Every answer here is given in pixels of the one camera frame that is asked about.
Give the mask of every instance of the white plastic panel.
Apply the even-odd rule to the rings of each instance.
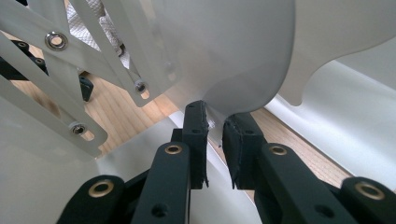
[[[55,223],[94,158],[1,97],[0,114],[0,223]]]
[[[29,8],[47,20],[52,21],[63,30],[68,31],[69,24],[64,10],[64,3],[62,1],[29,1]],[[56,58],[47,52],[43,52],[43,56],[46,61],[49,76],[54,79],[56,83],[64,89],[64,91],[68,92],[73,99],[75,99],[80,108],[83,108],[84,103],[82,101],[77,68],[70,63],[63,62],[59,58]]]
[[[395,99],[396,90],[333,61],[309,79],[301,105],[277,96],[266,108],[353,175],[395,190]]]
[[[99,51],[73,37],[53,22],[12,0],[0,1],[0,12],[0,30],[115,85],[122,85]],[[54,51],[46,46],[45,36],[52,31],[61,32],[67,37],[67,49]]]
[[[0,96],[4,97],[9,103],[14,104],[21,111],[29,113],[32,119],[39,120],[54,132],[72,141],[76,146],[80,146],[81,150],[88,152],[94,157],[99,155],[100,151],[98,147],[106,141],[107,133],[85,113],[84,109],[81,108],[78,103],[76,103],[76,101],[80,99],[78,98],[78,100],[75,101],[70,97],[64,89],[59,87],[53,79],[48,77],[1,33],[0,44],[4,50],[0,51],[0,56],[15,67],[15,69],[24,74],[26,78],[34,82],[44,93],[56,100],[58,106],[67,113],[67,119],[60,122],[57,117],[53,116],[49,111],[46,111],[31,98],[19,91],[4,77],[0,77]],[[92,141],[85,141],[82,136],[72,134],[70,129],[75,122],[83,123],[86,130],[93,133],[95,136],[94,139]]]
[[[396,38],[365,51],[337,59],[348,67],[396,90]]]
[[[394,0],[297,0],[293,55],[280,95],[299,105],[323,64],[396,36],[395,11]]]

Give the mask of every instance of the white plastic part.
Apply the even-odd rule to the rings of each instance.
[[[181,76],[166,92],[179,108],[204,100],[221,129],[229,115],[276,95],[290,63],[294,1],[151,2],[157,39]]]
[[[44,93],[54,99],[58,103],[58,106],[67,113],[67,117],[70,119],[66,119],[63,122],[55,121],[57,119],[55,116],[40,107],[39,104],[34,102],[28,96],[21,93],[12,85],[12,83],[3,77],[0,77],[0,80],[2,80],[0,82],[0,95],[22,111],[31,114],[33,118],[43,122],[47,127],[52,128],[56,133],[62,133],[64,138],[71,140],[74,144],[80,146],[82,150],[88,152],[94,157],[98,156],[100,154],[98,147],[107,139],[107,133],[102,129],[102,127],[88,116],[84,109],[81,108],[81,106],[76,103],[76,101],[66,93],[63,88],[59,87],[56,82],[41,71],[38,66],[27,58],[23,52],[20,51],[3,34],[0,34],[0,45],[2,46],[0,56],[24,74],[26,78],[34,82]],[[83,144],[82,141],[85,140],[83,140],[81,136],[69,136],[72,134],[69,130],[69,124],[73,121],[86,123],[87,129],[93,133],[95,138],[92,141],[86,141]]]
[[[150,24],[152,15],[145,14],[144,7],[150,2],[151,0],[128,0],[114,3],[111,0],[102,0],[118,35],[131,55],[135,69],[147,83],[149,96],[145,102],[164,93],[177,82],[176,77],[168,76],[171,72],[167,65],[170,59],[164,46],[159,45],[155,39],[155,29],[158,27],[152,27]]]
[[[290,70],[280,95],[299,105],[308,79],[325,63],[396,36],[394,0],[297,0]]]
[[[340,61],[361,55],[347,57]],[[379,66],[375,60],[370,64]],[[277,96],[266,108],[353,175],[394,190],[396,89],[373,79],[382,69],[366,75],[348,65],[333,61],[321,67],[309,79],[301,105]]]
[[[0,30],[117,86],[121,86],[101,52],[76,39],[52,21],[12,0],[0,1],[0,11]],[[61,32],[67,37],[69,41],[67,49],[54,51],[47,48],[44,38],[47,33],[52,31]]]
[[[40,2],[30,1],[29,3],[30,9],[52,21],[62,29],[66,31],[68,30],[69,25],[67,23],[64,3],[62,1],[42,0]],[[76,104],[79,105],[79,109],[83,109],[84,103],[82,101],[77,68],[70,63],[65,63],[64,61],[48,54],[47,52],[43,52],[43,56],[46,61],[47,71],[50,74],[49,77],[74,99]],[[70,116],[68,116],[62,109],[60,109],[60,113],[61,119],[64,122],[71,123],[74,121],[74,119],[70,118]]]

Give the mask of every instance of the wooden floor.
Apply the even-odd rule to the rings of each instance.
[[[32,52],[36,57],[42,57],[39,49],[32,48]],[[90,74],[86,77],[93,83],[94,90],[91,100],[85,104],[85,109],[108,133],[107,141],[101,146],[104,153],[177,111],[177,107],[164,95],[139,108],[125,90]],[[13,83],[59,116],[57,106],[35,85],[28,81],[13,81]],[[339,187],[342,180],[349,177],[348,173],[321,155],[267,110],[262,108],[252,112],[252,115],[268,142],[293,148],[318,178]]]

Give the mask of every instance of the metal fastener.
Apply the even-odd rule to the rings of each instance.
[[[177,146],[177,145],[172,145],[172,146],[169,146],[169,147],[165,148],[165,152],[168,153],[168,154],[172,154],[172,155],[180,153],[181,150],[183,150],[183,148],[180,147],[180,146]]]
[[[25,48],[25,47],[26,47],[26,44],[23,43],[23,42],[19,42],[19,43],[18,43],[18,46],[20,46],[21,48]]]
[[[74,123],[70,124],[70,131],[73,134],[82,135],[87,131],[87,128],[82,123],[74,122]]]
[[[69,44],[69,41],[64,34],[55,31],[46,34],[45,42],[47,47],[55,51],[66,49]]]
[[[288,151],[283,147],[270,147],[270,151],[278,156],[284,156],[288,154]]]
[[[359,182],[355,185],[355,189],[362,195],[373,200],[383,200],[385,198],[384,192],[376,186],[367,182]]]
[[[144,81],[136,81],[136,83],[134,84],[134,89],[136,90],[136,92],[141,94],[147,90],[147,83]]]
[[[111,190],[114,189],[114,184],[111,180],[105,179],[96,182],[88,190],[88,194],[93,198],[101,198],[106,196]]]

